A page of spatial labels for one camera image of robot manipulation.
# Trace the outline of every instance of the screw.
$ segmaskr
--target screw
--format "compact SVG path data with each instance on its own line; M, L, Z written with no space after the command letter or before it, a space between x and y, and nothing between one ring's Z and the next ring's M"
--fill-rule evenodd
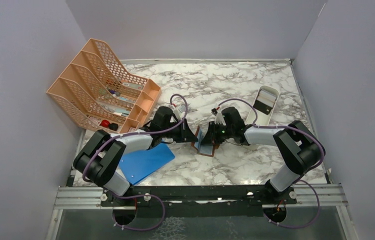
M102 202L105 202L107 199L108 199L108 196L105 193L100 196L100 200Z
M143 199L144 199L146 202L148 202L149 200L151 200L151 197L148 196L148 195L149 195L149 193L145 193L145 196L143 197Z
M289 197L290 197L291 199L296 199L296 198L297 198L297 193L294 192L294 191L291 191L291 192L289 192Z

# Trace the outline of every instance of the circular hole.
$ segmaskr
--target circular hole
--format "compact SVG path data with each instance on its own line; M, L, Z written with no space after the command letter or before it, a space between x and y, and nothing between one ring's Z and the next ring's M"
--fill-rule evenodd
M112 216L119 225L128 225L136 218L135 210L113 210Z
M277 207L273 208L263 208L264 214L273 222L281 223L286 218L287 209L280 207L279 211Z

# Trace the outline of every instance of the peach plastic magazine rack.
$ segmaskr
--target peach plastic magazine rack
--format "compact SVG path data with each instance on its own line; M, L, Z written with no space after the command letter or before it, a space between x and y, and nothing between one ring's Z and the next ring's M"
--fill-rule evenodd
M161 87L129 73L106 42L91 38L46 93L81 128L127 133L147 122ZM104 103L129 114L112 113ZM118 131L100 126L102 120L118 124Z

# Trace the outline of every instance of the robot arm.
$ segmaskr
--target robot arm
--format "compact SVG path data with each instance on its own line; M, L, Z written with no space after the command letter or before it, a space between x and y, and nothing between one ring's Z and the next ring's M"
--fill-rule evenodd
M115 194L122 196L131 186L123 176L116 172L120 159L124 154L152 149L161 143L162 138L172 138L176 143L197 142L198 139L190 130L186 119L171 131L157 133L177 124L177 122L171 122L172 118L176 121L180 120L178 118L180 115L175 114L175 111L179 111L179 109L161 106L149 123L135 131L139 134L123 136L113 140L111 144L104 148L104 154L97 156L88 167L86 176L89 180L99 187L109 189ZM140 134L142 132L151 132L153 134ZM83 173L95 152L114 136L116 134L110 135L104 130L96 131L75 158L73 162L74 168Z
M269 197L280 196L320 160L319 146L297 131L245 125L234 107L225 108L221 114L225 124L209 122L202 145L218 145L233 138L240 145L270 145L279 148L284 165L265 183ZM301 121L293 121L288 126L316 139Z
M202 145L218 145L223 143L225 139L233 138L240 145L260 144L279 148L285 164L274 177L265 183L266 197L276 198L283 194L289 186L295 183L320 159L319 147L303 134L290 129L267 129L245 125L239 112L234 107L225 108L221 113L225 124L215 121L209 122L208 131L201 141ZM119 196L124 195L131 184L116 172L124 154L154 148L161 143L162 138L172 138L176 143L198 141L190 130L186 119L171 131L157 133L174 126L176 122L171 122L172 118L178 120L174 109L161 106L153 120L136 131L154 134L135 134L115 139L104 149L105 155L96 157L92 162L87 170L87 177L99 187L109 189ZM289 126L314 137L300 121L294 121ZM96 150L111 137L103 130L95 132L74 160L73 166L78 171L83 172Z

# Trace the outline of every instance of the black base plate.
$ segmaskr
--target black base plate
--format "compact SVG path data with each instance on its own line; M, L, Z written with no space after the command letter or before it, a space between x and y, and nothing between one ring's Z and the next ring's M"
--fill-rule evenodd
M297 201L289 197L290 191L293 191L293 188L290 187L277 198L268 198L264 194L264 185L132 186L124 196L155 195L164 201L166 217L262 217L262 205L277 205L281 200L286 200L287 205L296 204ZM135 205L132 199L121 200L109 192L106 194L108 199L101 202L102 207ZM162 215L162 206L154 198L145 201L143 197L138 197L136 205L137 218L159 218Z

